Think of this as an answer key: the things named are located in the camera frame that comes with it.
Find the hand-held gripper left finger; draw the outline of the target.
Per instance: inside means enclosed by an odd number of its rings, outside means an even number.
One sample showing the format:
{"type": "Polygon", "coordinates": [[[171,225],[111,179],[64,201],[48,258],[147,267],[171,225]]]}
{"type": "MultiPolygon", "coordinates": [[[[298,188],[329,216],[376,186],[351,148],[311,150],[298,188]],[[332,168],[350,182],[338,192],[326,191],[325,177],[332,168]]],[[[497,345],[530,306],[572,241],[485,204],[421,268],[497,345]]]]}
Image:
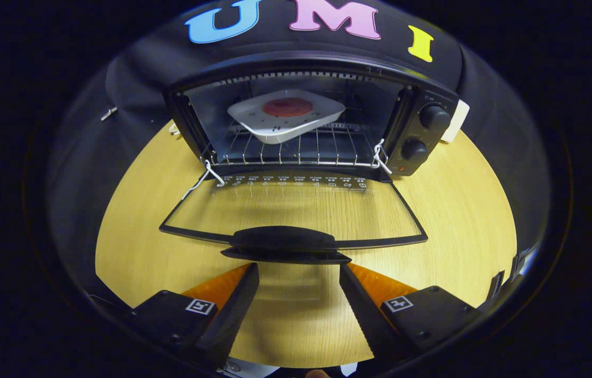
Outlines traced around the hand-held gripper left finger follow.
{"type": "Polygon", "coordinates": [[[257,264],[244,264],[183,293],[157,292],[128,312],[128,323],[185,362],[223,368],[258,287],[257,264]]]}

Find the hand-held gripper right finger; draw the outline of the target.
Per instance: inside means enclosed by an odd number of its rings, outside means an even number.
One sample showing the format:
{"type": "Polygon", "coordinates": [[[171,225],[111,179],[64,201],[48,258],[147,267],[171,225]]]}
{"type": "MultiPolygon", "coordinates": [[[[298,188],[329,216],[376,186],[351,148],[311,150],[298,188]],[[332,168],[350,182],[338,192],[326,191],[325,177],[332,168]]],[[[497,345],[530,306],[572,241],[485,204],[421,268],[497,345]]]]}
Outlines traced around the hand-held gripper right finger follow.
{"type": "Polygon", "coordinates": [[[415,289],[358,264],[340,266],[339,284],[373,357],[382,362],[424,354],[482,316],[441,287],[415,289]]]}

